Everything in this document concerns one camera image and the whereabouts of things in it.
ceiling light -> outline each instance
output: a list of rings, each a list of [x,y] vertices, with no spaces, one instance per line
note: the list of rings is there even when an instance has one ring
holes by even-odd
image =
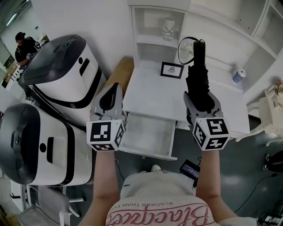
[[[8,26],[12,21],[13,19],[16,17],[16,13],[11,17],[11,19],[8,21],[8,23],[6,24],[6,26]]]

black cap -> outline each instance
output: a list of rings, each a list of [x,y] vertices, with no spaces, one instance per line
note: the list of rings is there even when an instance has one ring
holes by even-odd
[[[25,38],[25,35],[26,35],[26,33],[19,32],[19,33],[16,35],[16,37],[15,37],[16,41],[17,41],[17,40],[22,40],[22,39],[24,39],[24,38]]]

open drawer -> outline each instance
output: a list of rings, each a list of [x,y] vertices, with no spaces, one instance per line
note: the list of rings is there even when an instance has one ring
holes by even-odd
[[[129,113],[120,151],[163,160],[171,157],[176,121]]]

white t-shirt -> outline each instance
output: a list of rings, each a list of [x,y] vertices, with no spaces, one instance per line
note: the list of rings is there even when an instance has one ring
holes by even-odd
[[[192,186],[193,180],[179,173],[133,174],[124,182],[121,200],[108,212],[106,225],[256,226],[254,218],[216,223]]]

man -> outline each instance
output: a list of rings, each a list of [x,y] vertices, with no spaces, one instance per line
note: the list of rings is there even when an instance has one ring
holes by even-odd
[[[27,65],[31,55],[37,52],[35,40],[32,37],[25,38],[25,35],[26,33],[19,32],[15,37],[18,44],[15,57],[20,66]]]

